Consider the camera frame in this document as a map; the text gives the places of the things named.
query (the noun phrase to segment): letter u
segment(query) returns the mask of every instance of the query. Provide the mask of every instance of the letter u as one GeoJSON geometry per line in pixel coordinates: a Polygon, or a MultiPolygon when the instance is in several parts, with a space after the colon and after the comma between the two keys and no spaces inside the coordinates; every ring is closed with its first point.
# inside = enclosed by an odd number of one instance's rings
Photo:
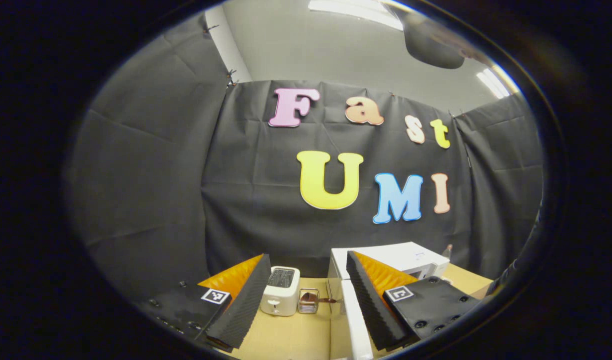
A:
{"type": "Polygon", "coordinates": [[[359,164],[363,162],[363,156],[344,152],[339,154],[338,159],[344,164],[344,189],[332,194],[324,188],[324,171],[330,155],[310,150],[297,154],[297,160],[301,163],[301,197],[311,207],[339,210],[349,207],[356,200],[359,194],[359,164]]]}

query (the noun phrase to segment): black fabric backdrop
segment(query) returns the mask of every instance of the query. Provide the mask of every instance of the black fabric backdrop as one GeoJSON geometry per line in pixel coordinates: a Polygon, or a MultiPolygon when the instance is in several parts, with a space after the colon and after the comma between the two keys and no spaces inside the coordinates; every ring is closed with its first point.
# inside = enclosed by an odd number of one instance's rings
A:
{"type": "Polygon", "coordinates": [[[79,127],[64,171],[73,225],[124,296],[198,282],[263,252],[274,265],[325,276],[330,248],[404,241],[436,252],[453,244],[454,264],[495,278],[523,246],[541,199],[541,153],[518,96],[453,118],[399,96],[325,82],[226,90],[226,74],[194,16],[123,64],[79,127]],[[268,126],[279,87],[320,92],[299,127],[268,126]],[[385,122],[349,122],[351,96],[376,101],[385,122]],[[408,139],[406,115],[420,119],[425,143],[408,139]],[[436,144],[434,119],[448,127],[450,148],[436,144]],[[344,186],[337,155],[363,156],[353,205],[321,210],[304,202],[296,155],[305,150],[330,154],[331,193],[344,186]],[[378,173],[394,174],[400,187],[410,175],[424,178],[422,218],[372,223],[378,173]],[[433,211],[434,173],[448,175],[445,214],[433,211]]]}

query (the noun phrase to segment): bottle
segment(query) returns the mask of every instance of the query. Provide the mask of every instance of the bottle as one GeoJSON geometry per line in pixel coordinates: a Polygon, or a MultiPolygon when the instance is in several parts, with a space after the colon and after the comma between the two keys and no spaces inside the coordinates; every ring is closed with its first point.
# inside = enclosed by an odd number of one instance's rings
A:
{"type": "Polygon", "coordinates": [[[441,253],[441,255],[444,258],[448,258],[448,260],[450,260],[450,255],[452,255],[452,244],[448,244],[448,247],[446,248],[446,250],[443,250],[443,253],[441,253]]]}

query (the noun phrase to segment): white toaster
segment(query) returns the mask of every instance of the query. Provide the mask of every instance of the white toaster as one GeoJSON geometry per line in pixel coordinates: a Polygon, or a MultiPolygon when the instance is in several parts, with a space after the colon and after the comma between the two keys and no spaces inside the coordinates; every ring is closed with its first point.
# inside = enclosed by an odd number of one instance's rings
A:
{"type": "Polygon", "coordinates": [[[289,317],[297,312],[299,302],[299,269],[273,266],[259,305],[262,312],[289,317]]]}

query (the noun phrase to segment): blue letter m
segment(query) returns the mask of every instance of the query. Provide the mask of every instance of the blue letter m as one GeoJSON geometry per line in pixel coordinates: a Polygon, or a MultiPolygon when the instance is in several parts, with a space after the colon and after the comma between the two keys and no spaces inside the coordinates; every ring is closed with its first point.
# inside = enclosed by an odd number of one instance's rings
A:
{"type": "Polygon", "coordinates": [[[375,182],[379,184],[379,210],[372,222],[385,224],[390,221],[388,207],[392,209],[395,221],[399,221],[401,214],[405,221],[417,220],[422,217],[419,210],[419,198],[422,192],[424,178],[419,175],[410,175],[404,185],[404,191],[399,190],[395,176],[391,173],[378,173],[375,182]]]}

